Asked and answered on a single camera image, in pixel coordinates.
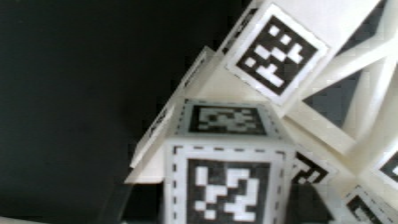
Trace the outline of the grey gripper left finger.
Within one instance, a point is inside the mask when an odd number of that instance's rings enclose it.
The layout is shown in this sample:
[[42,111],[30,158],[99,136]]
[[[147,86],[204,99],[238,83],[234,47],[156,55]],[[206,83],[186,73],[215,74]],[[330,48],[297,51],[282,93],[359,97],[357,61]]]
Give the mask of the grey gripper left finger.
[[158,224],[160,184],[119,184],[113,188],[96,224]]

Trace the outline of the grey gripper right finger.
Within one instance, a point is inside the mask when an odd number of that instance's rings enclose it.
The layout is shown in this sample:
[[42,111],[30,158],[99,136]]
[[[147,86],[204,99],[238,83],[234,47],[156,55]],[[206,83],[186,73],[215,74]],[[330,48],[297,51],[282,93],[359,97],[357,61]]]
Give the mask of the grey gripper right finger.
[[288,199],[288,224],[350,224],[336,191],[321,184],[293,184]]

